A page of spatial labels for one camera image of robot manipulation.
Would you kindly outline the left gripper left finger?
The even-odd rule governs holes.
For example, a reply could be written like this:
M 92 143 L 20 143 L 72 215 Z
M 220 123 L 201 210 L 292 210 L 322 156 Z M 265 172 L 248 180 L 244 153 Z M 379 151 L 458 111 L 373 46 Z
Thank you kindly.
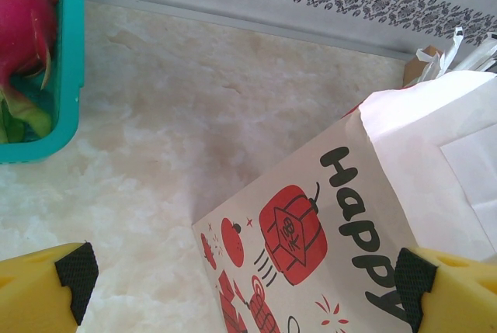
M 77 331 L 98 275 L 89 242 L 1 261 L 1 331 Z

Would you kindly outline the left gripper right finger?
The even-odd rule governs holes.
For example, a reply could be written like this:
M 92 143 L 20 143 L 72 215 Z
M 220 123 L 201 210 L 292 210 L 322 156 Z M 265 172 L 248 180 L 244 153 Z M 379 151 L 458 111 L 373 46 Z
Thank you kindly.
M 414 332 L 496 331 L 496 264 L 402 248 L 394 281 Z

